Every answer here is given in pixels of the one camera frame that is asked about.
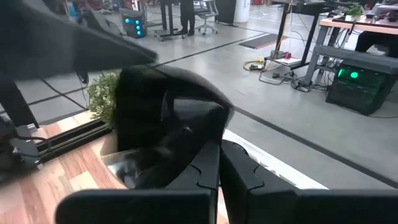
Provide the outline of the black floor mat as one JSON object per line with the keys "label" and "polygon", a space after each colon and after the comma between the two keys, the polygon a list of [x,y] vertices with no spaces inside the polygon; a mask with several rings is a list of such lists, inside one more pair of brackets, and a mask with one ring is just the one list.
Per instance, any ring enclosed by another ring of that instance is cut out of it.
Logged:
{"label": "black floor mat", "polygon": [[245,42],[241,42],[239,45],[243,47],[247,47],[250,49],[261,49],[267,47],[269,45],[275,44],[277,46],[278,35],[277,34],[266,34],[262,37],[258,37],[255,39],[247,40]]}

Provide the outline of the grey metal bench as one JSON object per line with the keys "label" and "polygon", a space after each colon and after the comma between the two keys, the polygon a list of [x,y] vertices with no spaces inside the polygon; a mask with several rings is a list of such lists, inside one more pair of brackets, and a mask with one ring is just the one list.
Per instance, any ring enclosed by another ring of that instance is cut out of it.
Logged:
{"label": "grey metal bench", "polygon": [[344,64],[360,67],[366,70],[386,73],[388,75],[398,75],[398,58],[390,58],[382,55],[374,55],[352,50],[338,49],[330,46],[316,45],[308,65],[307,73],[303,80],[304,84],[309,85],[316,70],[336,72],[337,64],[323,65],[317,64],[319,56],[334,59],[341,59]]}

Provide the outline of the green plant in black pot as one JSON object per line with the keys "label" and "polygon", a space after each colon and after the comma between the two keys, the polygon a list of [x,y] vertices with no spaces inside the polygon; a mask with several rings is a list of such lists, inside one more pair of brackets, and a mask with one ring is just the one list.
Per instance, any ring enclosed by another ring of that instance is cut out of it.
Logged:
{"label": "green plant in black pot", "polygon": [[115,89],[119,82],[119,74],[102,73],[88,87],[88,110],[91,119],[97,119],[114,126],[114,111],[116,108]]}

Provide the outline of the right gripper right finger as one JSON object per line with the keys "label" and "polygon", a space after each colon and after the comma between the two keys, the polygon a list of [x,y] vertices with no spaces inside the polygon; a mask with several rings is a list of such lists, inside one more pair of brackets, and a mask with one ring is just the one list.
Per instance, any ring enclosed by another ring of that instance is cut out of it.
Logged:
{"label": "right gripper right finger", "polygon": [[293,224],[296,188],[232,141],[221,144],[221,188],[229,224]]}

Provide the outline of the person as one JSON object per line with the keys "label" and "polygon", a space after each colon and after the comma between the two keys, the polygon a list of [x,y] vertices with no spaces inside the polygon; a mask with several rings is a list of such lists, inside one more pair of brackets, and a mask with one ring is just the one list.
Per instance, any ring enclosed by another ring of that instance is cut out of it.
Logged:
{"label": "person", "polygon": [[180,0],[180,33],[193,36],[195,33],[195,12],[193,0]]}
{"label": "person", "polygon": [[358,36],[355,51],[366,52],[373,45],[387,47],[387,56],[398,58],[398,35],[364,31]]}

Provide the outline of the black PC blue lights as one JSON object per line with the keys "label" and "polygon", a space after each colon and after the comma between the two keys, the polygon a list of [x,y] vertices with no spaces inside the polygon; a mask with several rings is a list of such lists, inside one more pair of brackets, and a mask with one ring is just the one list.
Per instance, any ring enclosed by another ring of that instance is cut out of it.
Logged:
{"label": "black PC blue lights", "polygon": [[120,8],[123,29],[126,35],[135,39],[143,38],[147,34],[144,14],[141,11]]}

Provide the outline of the black PC green lights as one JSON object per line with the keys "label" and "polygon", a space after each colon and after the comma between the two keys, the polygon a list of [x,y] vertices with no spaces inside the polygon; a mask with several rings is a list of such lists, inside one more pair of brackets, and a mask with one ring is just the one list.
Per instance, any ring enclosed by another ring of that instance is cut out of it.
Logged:
{"label": "black PC green lights", "polygon": [[340,64],[326,102],[342,106],[363,115],[371,115],[385,102],[398,75]]}

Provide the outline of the wooden top desk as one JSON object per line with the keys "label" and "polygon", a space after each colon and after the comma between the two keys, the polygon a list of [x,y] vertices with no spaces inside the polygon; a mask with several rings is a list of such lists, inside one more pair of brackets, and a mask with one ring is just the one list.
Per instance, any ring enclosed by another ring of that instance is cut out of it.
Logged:
{"label": "wooden top desk", "polygon": [[386,19],[374,21],[373,19],[367,19],[366,16],[357,17],[355,22],[331,17],[322,19],[319,25],[398,35],[398,21],[390,22]]}

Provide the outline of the black tall cabinet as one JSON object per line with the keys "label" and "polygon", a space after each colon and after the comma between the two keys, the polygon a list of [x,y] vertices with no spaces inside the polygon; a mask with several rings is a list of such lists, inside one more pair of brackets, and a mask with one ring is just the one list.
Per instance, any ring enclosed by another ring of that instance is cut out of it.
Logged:
{"label": "black tall cabinet", "polygon": [[215,5],[218,10],[215,21],[224,24],[233,24],[236,0],[215,0]]}

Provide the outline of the grey office chair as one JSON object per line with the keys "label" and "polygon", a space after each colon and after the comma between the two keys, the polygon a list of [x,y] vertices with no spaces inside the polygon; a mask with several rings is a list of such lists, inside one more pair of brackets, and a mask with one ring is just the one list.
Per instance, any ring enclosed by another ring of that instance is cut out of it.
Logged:
{"label": "grey office chair", "polygon": [[219,14],[216,7],[216,0],[197,0],[197,2],[199,2],[199,7],[194,8],[194,13],[204,20],[204,24],[197,27],[198,32],[205,36],[209,29],[212,33],[218,34],[218,29],[207,23],[209,18],[216,17]]}

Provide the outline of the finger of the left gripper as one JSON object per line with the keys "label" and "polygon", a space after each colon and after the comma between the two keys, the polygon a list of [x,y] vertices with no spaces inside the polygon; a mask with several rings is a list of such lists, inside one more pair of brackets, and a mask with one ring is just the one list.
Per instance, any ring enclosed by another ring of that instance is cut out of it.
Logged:
{"label": "finger of the left gripper", "polygon": [[77,25],[77,70],[92,72],[156,62],[158,54],[123,38],[119,28],[103,19],[89,18]]}

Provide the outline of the black leaf-shaped mini plate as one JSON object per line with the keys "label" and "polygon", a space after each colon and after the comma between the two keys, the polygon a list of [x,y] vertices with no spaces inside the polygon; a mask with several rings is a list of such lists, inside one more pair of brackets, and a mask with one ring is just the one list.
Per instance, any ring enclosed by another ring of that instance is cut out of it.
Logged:
{"label": "black leaf-shaped mini plate", "polygon": [[114,96],[117,151],[136,189],[169,185],[208,142],[221,142],[234,114],[214,84],[168,65],[123,69]]}

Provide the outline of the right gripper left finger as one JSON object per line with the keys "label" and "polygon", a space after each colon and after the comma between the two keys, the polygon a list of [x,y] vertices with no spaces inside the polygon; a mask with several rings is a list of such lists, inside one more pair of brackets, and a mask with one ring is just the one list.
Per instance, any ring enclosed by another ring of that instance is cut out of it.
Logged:
{"label": "right gripper left finger", "polygon": [[189,165],[168,186],[180,198],[167,211],[166,224],[216,224],[220,146],[208,141]]}

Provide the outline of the black aluminium table frame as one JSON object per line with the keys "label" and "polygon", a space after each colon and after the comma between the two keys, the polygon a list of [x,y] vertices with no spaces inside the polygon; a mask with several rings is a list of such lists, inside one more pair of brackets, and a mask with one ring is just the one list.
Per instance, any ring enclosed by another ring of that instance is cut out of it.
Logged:
{"label": "black aluminium table frame", "polygon": [[66,154],[76,148],[84,146],[104,135],[111,133],[112,129],[103,121],[90,121],[86,124],[72,128],[71,130],[49,137],[47,140],[51,144],[51,150],[47,150],[46,143],[36,143],[40,152],[41,163],[50,161],[58,156]]}

